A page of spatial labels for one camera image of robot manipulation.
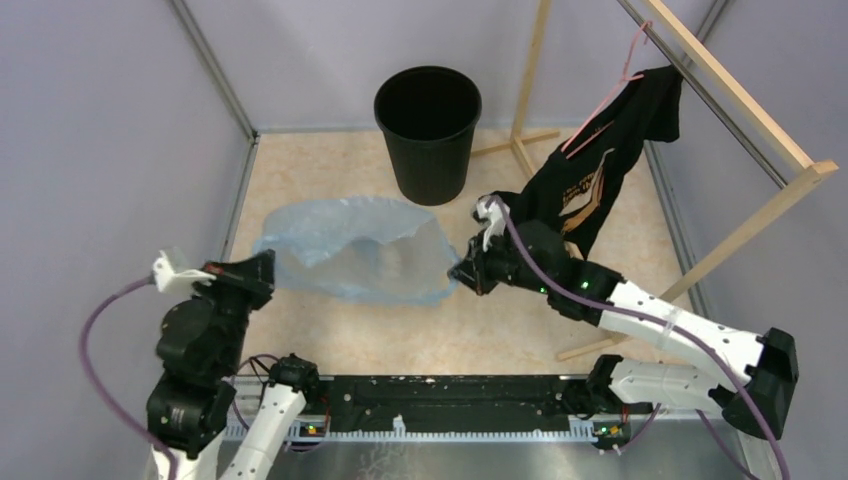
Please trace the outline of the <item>light blue plastic trash bag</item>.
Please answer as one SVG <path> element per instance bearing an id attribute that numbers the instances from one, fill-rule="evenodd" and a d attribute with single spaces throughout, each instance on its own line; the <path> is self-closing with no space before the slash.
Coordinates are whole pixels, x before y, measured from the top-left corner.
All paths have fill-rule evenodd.
<path id="1" fill-rule="evenodd" d="M 275 285 L 355 303 L 432 306 L 460 257 L 437 217 L 377 196 L 306 200 L 268 214 L 253 244 L 275 253 Z"/>

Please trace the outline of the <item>black plastic trash bin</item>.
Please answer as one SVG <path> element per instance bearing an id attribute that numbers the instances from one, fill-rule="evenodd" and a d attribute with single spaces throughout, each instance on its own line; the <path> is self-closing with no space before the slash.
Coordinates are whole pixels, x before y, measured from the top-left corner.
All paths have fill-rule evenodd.
<path id="1" fill-rule="evenodd" d="M 373 112 L 406 199 L 438 206 L 460 195 L 482 113 L 471 78 L 436 65 L 402 70 L 379 87 Z"/>

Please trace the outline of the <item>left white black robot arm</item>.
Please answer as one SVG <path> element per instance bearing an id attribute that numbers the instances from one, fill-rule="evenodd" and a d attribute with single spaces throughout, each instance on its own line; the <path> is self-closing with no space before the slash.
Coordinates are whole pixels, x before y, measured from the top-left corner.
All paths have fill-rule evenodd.
<path id="1" fill-rule="evenodd" d="M 217 471 L 237 393 L 230 380 L 239 370 L 250 315 L 273 297 L 275 260 L 266 249 L 242 261 L 191 268 L 171 249 L 153 261 L 156 289 L 183 299 L 161 322 L 155 353 L 163 374 L 146 403 L 161 478 L 265 479 L 294 421 L 319 404 L 317 365 L 295 354 L 280 358 L 236 454 Z"/>

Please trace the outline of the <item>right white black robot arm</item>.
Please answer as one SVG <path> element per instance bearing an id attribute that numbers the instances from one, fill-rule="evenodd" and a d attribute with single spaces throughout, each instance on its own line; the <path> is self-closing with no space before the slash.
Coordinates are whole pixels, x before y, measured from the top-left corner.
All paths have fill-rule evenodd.
<path id="1" fill-rule="evenodd" d="M 782 438 L 799 380 L 795 338 L 772 327 L 737 330 L 656 297 L 617 271 L 574 258 L 539 221 L 515 233 L 481 231 L 448 275 L 483 296 L 504 284 L 546 296 L 560 315 L 652 344 L 683 360 L 662 366 L 600 356 L 586 385 L 600 412 L 660 403 L 717 413 L 737 430 Z"/>

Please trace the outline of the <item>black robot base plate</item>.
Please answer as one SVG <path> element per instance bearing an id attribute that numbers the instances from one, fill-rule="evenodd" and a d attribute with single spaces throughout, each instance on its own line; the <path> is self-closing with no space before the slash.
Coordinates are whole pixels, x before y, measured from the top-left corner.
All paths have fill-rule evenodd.
<path id="1" fill-rule="evenodd" d="M 561 375 L 323 376 L 305 417 L 329 420 L 333 433 L 387 432 L 401 419 L 411 433 L 564 432 L 610 414 L 618 401 Z"/>

